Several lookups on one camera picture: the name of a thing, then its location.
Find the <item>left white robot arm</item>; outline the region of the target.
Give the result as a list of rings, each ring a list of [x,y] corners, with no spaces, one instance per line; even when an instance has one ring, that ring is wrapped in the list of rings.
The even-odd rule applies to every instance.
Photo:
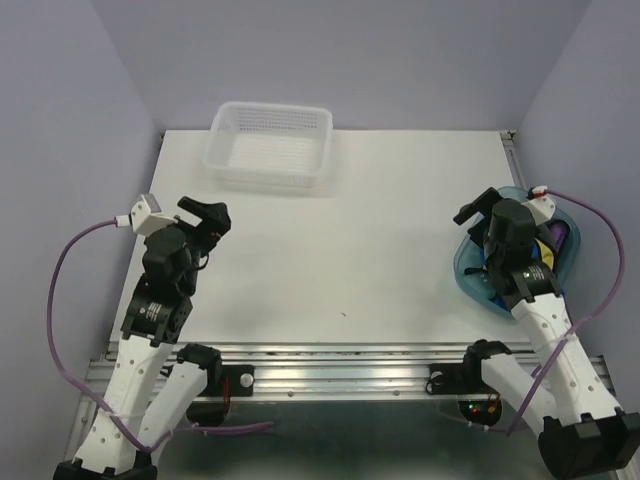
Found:
[[[74,378],[58,353],[51,354],[62,377],[97,406],[83,443],[56,467],[57,479],[156,478],[162,450],[192,401],[222,384],[220,352],[190,343],[179,351],[162,390],[153,391],[192,311],[198,274],[232,225],[224,203],[182,197],[177,205],[197,224],[164,214],[151,194],[139,196],[129,213],[100,224],[142,237],[143,272],[125,312],[105,393]]]

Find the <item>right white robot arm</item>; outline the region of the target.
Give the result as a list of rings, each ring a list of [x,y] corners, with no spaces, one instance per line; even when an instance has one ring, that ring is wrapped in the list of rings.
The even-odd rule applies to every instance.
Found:
[[[639,415],[626,412],[601,382],[577,335],[582,324],[569,318],[555,263],[540,250],[554,246],[545,236],[555,212],[551,196],[536,187],[519,201],[490,187],[455,216],[458,225],[481,217],[469,238],[540,363],[530,375],[505,344],[479,340],[467,348],[460,378],[472,390],[491,388],[515,408],[509,427],[525,422],[548,471],[575,479],[625,468],[639,448]]]

